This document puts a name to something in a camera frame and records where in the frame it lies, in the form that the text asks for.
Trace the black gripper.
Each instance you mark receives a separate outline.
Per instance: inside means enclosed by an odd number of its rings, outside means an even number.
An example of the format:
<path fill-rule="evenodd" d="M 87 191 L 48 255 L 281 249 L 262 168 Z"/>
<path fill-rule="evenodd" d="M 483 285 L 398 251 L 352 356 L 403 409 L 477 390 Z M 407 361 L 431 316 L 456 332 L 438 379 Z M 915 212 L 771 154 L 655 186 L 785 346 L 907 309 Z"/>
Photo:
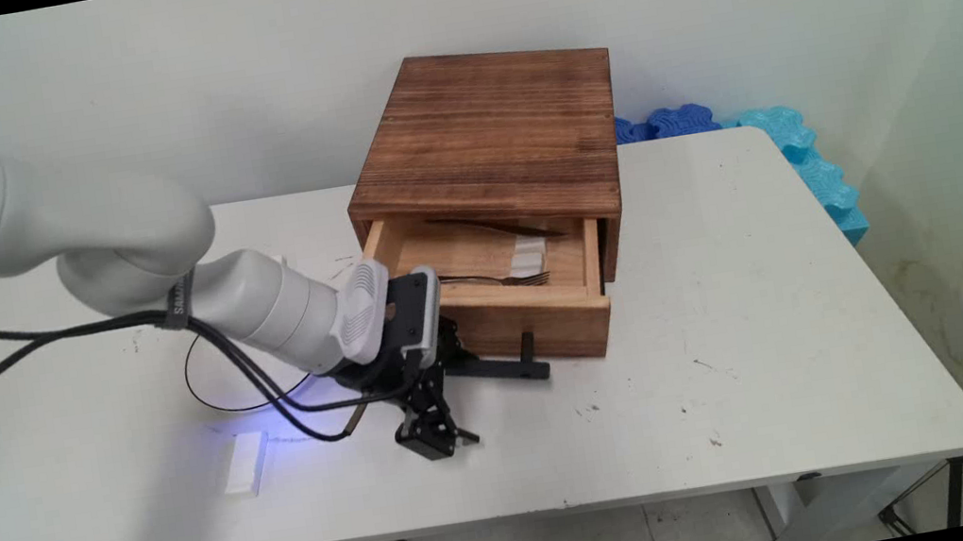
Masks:
<path fill-rule="evenodd" d="M 404 416 L 395 432 L 397 444 L 430 461 L 450 458 L 461 443 L 481 441 L 457 425 L 443 385 L 446 372 L 468 363 L 468 351 L 456 322 L 440 315 L 440 283 L 432 269 L 391 279 L 387 287 L 375 359 L 348 363 L 332 372 L 333 380 L 367 397 L 398 392 L 408 387 L 407 379 L 415 381 L 400 400 Z"/>

